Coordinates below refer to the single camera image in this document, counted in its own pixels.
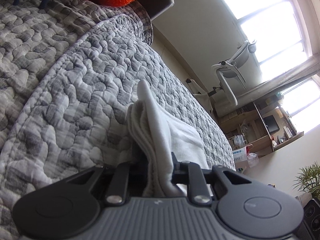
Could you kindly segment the white garment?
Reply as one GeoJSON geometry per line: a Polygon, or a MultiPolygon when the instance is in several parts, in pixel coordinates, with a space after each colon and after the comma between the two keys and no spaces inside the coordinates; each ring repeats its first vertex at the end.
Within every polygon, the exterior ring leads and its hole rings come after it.
{"type": "Polygon", "coordinates": [[[148,160],[148,180],[143,196],[185,196],[186,187],[171,182],[172,157],[208,169],[203,140],[195,128],[157,103],[147,81],[139,81],[137,95],[138,100],[127,110],[127,127],[148,160]]]}

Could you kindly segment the wooden desk shelf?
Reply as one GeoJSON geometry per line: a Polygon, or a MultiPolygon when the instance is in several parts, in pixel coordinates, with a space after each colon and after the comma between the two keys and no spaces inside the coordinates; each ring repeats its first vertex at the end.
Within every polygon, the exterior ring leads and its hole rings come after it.
{"type": "Polygon", "coordinates": [[[219,126],[233,150],[247,147],[260,157],[301,138],[291,116],[283,107],[284,96],[277,93],[258,99],[218,118],[219,126]]]}

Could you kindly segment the grey curtain right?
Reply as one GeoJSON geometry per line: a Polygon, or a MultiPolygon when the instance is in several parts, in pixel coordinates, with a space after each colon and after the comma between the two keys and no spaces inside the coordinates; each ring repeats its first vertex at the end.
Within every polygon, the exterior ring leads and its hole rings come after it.
{"type": "Polygon", "coordinates": [[[228,100],[220,101],[215,104],[215,110],[218,117],[227,115],[239,107],[242,107],[250,102],[270,96],[289,88],[297,83],[300,83],[319,72],[319,53],[309,57],[302,64],[288,70],[287,72],[275,77],[270,81],[263,82],[254,88],[236,96],[238,104],[232,105],[228,100]]]}

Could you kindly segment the grey office chair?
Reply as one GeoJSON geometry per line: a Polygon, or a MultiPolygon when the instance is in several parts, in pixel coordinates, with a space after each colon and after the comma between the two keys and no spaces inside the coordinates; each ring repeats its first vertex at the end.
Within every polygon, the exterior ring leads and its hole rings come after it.
{"type": "Polygon", "coordinates": [[[238,105],[236,96],[226,79],[235,78],[242,84],[244,89],[246,89],[246,80],[240,73],[239,68],[247,62],[250,54],[255,53],[255,44],[256,41],[249,42],[249,40],[245,40],[230,59],[223,60],[211,66],[211,73],[219,79],[220,84],[219,87],[213,87],[210,92],[206,92],[204,89],[202,89],[195,80],[186,79],[186,83],[189,85],[189,87],[196,90],[196,92],[193,93],[193,96],[209,114],[213,113],[213,107],[210,98],[216,94],[218,90],[224,91],[228,101],[232,106],[238,105]]]}

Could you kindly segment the white paper shopping bag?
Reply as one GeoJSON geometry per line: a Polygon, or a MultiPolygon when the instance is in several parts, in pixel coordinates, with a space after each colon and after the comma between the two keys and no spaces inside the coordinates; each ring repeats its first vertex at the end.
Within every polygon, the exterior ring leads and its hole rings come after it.
{"type": "Polygon", "coordinates": [[[244,173],[245,170],[249,169],[246,146],[240,149],[234,150],[233,158],[234,158],[235,168],[237,172],[244,173]]]}

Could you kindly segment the green potted plant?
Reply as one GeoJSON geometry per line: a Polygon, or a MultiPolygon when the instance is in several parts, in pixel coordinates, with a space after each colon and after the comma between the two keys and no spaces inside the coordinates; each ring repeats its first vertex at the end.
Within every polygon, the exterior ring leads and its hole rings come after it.
{"type": "Polygon", "coordinates": [[[320,166],[315,161],[300,169],[295,179],[294,188],[301,192],[310,193],[313,198],[319,199],[319,184],[320,166]]]}

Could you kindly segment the grey checked quilt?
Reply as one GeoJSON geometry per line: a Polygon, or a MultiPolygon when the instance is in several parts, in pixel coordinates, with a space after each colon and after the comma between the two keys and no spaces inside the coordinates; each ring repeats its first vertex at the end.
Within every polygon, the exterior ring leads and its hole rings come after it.
{"type": "Polygon", "coordinates": [[[151,48],[146,10],[88,0],[1,0],[1,239],[18,239],[11,217],[25,194],[97,164],[133,161],[126,125],[137,85],[193,126],[208,168],[234,169],[211,116],[151,48]]]}

